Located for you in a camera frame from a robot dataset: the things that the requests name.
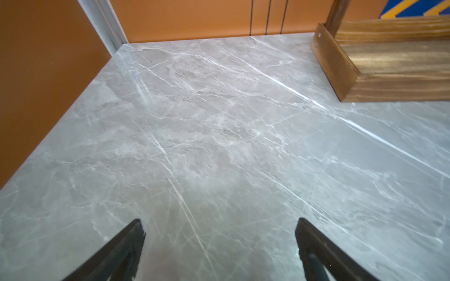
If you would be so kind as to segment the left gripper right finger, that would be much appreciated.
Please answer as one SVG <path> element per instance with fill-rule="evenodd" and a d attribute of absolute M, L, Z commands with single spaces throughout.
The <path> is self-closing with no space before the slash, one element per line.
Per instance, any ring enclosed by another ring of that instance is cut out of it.
<path fill-rule="evenodd" d="M 295 238 L 307 281 L 328 281 L 327 273 L 336 281 L 377 279 L 307 219 L 298 220 Z"/>

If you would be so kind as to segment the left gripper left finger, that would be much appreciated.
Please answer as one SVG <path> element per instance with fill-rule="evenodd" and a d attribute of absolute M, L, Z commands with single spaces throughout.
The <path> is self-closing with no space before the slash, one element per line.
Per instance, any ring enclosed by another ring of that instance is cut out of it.
<path fill-rule="evenodd" d="M 137 274 L 146 233 L 134 219 L 66 281 L 132 281 Z"/>

